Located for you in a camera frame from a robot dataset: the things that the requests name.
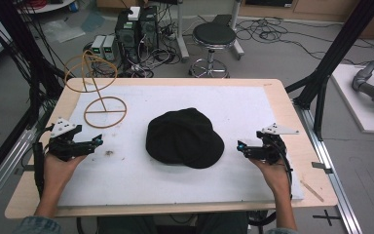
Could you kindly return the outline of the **black computer tower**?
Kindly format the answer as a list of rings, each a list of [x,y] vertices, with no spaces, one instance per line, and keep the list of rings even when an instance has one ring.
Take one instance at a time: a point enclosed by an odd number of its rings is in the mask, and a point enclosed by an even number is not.
[[[139,23],[144,45],[149,50],[158,49],[157,7],[143,8],[140,12]]]
[[[133,63],[139,63],[137,53],[137,46],[140,41],[138,22],[129,20],[128,13],[122,12],[118,15],[115,34],[122,58]]]

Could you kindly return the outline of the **black cap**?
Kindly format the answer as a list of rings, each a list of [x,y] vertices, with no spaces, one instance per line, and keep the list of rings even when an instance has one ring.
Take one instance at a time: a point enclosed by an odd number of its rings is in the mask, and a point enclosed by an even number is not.
[[[206,169],[221,158],[225,144],[202,112],[186,108],[153,119],[148,124],[145,148],[164,164]]]

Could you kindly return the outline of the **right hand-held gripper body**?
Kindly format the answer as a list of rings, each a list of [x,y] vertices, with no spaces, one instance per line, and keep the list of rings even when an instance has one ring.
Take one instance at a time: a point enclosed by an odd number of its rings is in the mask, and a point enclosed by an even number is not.
[[[267,161],[275,164],[281,156],[285,156],[287,149],[281,135],[298,135],[299,131],[286,126],[273,123],[256,132],[256,136],[262,140],[260,147],[254,146],[251,149],[250,157],[259,161]]]

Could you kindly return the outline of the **white platform board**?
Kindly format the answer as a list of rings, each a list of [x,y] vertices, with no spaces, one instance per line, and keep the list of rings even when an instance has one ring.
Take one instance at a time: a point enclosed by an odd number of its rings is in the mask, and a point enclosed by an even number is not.
[[[352,88],[354,77],[361,69],[360,65],[340,64],[334,70],[332,79],[360,130],[374,134],[374,102],[371,97]]]

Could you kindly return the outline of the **thin wooden stick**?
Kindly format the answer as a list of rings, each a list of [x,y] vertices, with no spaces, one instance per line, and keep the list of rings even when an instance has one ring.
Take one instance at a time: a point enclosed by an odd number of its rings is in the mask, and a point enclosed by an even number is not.
[[[324,199],[315,191],[313,187],[311,187],[308,183],[306,183],[303,180],[300,180],[300,183],[309,190],[317,199],[319,199],[321,202],[324,202]]]

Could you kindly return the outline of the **white table mat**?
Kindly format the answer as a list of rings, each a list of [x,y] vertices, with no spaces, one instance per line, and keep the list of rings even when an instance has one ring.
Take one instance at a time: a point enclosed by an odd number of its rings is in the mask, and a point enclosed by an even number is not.
[[[103,95],[108,97],[108,108],[114,106],[114,98],[120,98],[128,107],[127,115],[95,114],[84,122],[84,110],[95,96],[79,97],[70,117],[83,125],[76,140],[101,136],[103,144],[76,169],[62,193],[61,206],[272,201],[260,171],[237,149],[239,141],[260,145],[257,131],[276,121],[264,88],[120,85],[108,87]],[[225,143],[220,160],[207,169],[165,165],[145,149],[151,120],[188,107],[208,117]]]

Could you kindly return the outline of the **person's denim sleeve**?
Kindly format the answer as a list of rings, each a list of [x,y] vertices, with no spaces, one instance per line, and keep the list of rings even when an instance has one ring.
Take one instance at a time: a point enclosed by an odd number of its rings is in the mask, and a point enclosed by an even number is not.
[[[51,218],[33,215],[24,218],[11,234],[61,234],[61,226]]]

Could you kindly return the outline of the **person's left hand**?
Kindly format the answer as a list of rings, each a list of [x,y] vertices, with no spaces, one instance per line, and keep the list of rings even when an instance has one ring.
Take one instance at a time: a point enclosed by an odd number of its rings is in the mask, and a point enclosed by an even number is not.
[[[44,192],[61,194],[78,165],[85,159],[86,156],[78,156],[69,161],[62,161],[48,153],[44,164]]]

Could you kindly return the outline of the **clear plastic sheet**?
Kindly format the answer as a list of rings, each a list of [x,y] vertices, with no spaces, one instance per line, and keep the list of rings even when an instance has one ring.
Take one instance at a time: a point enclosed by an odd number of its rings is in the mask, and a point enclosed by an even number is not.
[[[48,41],[58,41],[59,43],[85,35],[81,27],[71,27],[62,19],[45,23],[43,25],[43,32]]]

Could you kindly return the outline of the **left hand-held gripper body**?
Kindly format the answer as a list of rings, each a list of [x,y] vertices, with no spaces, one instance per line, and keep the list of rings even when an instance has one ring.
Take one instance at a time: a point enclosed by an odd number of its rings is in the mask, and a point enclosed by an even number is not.
[[[49,152],[62,161],[94,152],[92,141],[75,142],[73,138],[82,132],[82,126],[58,117],[53,124],[48,144]]]

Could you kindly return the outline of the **black round stool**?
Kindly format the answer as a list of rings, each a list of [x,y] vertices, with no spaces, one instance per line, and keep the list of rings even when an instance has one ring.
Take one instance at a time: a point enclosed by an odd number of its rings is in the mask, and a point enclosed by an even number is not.
[[[217,50],[228,50],[236,42],[236,33],[228,25],[206,22],[193,30],[193,41],[207,49],[207,57],[199,58],[190,65],[189,74],[196,78],[229,78],[227,66],[217,60]]]

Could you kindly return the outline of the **person's dark trousers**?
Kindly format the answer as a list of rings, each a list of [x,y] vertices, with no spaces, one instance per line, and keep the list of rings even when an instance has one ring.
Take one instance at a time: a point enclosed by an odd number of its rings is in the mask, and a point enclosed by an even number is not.
[[[195,234],[247,234],[247,212],[198,214]],[[98,234],[159,234],[151,215],[107,216],[98,220]]]

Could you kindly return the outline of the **black metal frame post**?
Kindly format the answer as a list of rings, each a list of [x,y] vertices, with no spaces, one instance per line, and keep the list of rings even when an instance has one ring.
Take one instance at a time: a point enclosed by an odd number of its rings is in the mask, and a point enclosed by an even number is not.
[[[64,87],[60,82],[64,72],[55,62],[49,62],[35,42],[24,4],[26,0],[0,0],[0,44],[17,66],[20,75],[29,86],[29,107],[14,126],[0,147],[0,166],[7,158],[10,148],[25,129],[38,122],[42,105],[60,97]]]
[[[322,120],[328,80],[373,18],[374,0],[359,0],[317,68],[309,76],[285,88],[288,94],[302,88],[300,95],[293,101],[304,110],[310,108],[314,99],[317,100],[313,130],[319,140],[322,140]]]

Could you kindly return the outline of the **white box device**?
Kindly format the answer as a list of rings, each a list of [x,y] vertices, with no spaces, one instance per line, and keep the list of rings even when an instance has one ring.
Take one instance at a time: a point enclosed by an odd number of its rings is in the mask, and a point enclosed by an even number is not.
[[[137,21],[140,17],[140,8],[137,6],[131,6],[128,13],[128,20]]]

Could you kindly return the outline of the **grey power supply unit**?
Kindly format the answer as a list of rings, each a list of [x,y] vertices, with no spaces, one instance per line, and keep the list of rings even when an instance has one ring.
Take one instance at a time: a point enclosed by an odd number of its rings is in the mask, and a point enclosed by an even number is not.
[[[103,52],[107,60],[112,61],[115,59],[115,37],[113,35],[108,35],[105,37],[103,42]]]
[[[91,45],[91,51],[95,56],[104,58],[103,43],[105,40],[104,35],[97,35]]]

